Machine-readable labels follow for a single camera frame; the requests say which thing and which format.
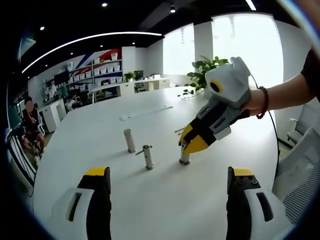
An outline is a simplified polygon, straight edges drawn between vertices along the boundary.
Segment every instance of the metal peg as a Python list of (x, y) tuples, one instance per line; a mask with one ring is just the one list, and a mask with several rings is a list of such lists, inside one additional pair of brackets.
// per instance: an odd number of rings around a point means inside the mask
[(124, 132), (126, 144), (128, 146), (128, 152), (133, 154), (136, 151), (136, 146), (134, 143), (134, 139), (132, 137), (131, 129), (126, 129), (123, 132)]
[(184, 140), (182, 140), (182, 142), (181, 142), (181, 156), (179, 159), (179, 163), (184, 166), (189, 165), (191, 163), (190, 154), (184, 154), (184, 150), (185, 150), (186, 146), (187, 146), (187, 143)]
[(151, 153), (150, 149), (152, 148), (151, 145), (144, 145), (142, 147), (142, 150), (137, 152), (135, 155), (139, 155), (141, 153), (144, 153), (144, 160), (145, 160), (145, 168), (147, 170), (152, 170), (154, 169), (154, 165), (152, 164), (152, 159), (151, 159)]

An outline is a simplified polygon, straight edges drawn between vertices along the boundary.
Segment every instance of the window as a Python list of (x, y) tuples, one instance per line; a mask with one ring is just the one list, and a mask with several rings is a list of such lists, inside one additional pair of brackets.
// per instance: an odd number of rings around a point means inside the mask
[(170, 32), (163, 40), (163, 73), (186, 75), (195, 69), (194, 25), (187, 25)]
[(271, 15), (235, 13), (212, 18), (213, 56), (241, 57), (266, 88), (283, 82), (282, 45)]

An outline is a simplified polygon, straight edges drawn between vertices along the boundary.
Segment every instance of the person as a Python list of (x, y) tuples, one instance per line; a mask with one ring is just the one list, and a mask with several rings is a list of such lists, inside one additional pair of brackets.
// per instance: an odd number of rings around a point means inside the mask
[[(23, 122), (25, 126), (25, 135), (21, 139), (21, 145), (24, 149), (27, 149), (31, 154), (34, 155), (34, 159), (37, 165), (39, 165), (40, 157), (45, 149), (45, 138), (44, 135), (39, 131), (37, 121), (38, 112), (34, 107), (32, 98), (30, 96), (26, 97), (24, 100), (25, 109), (22, 111)], [(32, 148), (32, 142), (39, 141), (40, 153), (39, 155)]]
[(242, 110), (250, 115), (261, 115), (268, 110), (278, 110), (308, 103), (317, 97), (320, 102), (320, 60), (311, 49), (302, 71), (290, 80), (268, 88), (251, 90), (250, 99)]

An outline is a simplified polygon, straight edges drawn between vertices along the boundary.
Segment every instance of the white table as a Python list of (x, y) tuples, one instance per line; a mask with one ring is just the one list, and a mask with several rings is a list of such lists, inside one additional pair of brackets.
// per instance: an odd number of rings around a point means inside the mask
[[(181, 100), (177, 95), (183, 89), (146, 91), (69, 112), (46, 147), (35, 178), (34, 214), (40, 222), (47, 222), (54, 203), (77, 187), (86, 171), (109, 166), (113, 239), (224, 239), (228, 167), (252, 169), (260, 185), (271, 189), (278, 159), (273, 124), (269, 114), (261, 120), (242, 119), (231, 126), (230, 135), (181, 166), (180, 136), (174, 131), (207, 102), (202, 94)], [(162, 106), (173, 108), (139, 115)], [(134, 117), (119, 120), (129, 114)], [(128, 153), (123, 133), (128, 128), (137, 151), (153, 146), (153, 170), (146, 170), (143, 154)]]
[(39, 109), (39, 112), (42, 112), (43, 118), (45, 120), (46, 127), (49, 133), (57, 130), (60, 122), (66, 116), (66, 108), (64, 100), (61, 98), (55, 102), (50, 103), (47, 106)]

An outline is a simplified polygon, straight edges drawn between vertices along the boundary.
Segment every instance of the mesh chair back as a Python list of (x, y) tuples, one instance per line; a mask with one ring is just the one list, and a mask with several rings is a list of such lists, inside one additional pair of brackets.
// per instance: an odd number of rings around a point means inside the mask
[(296, 224), (320, 183), (320, 136), (311, 127), (277, 169), (272, 192), (283, 202)]

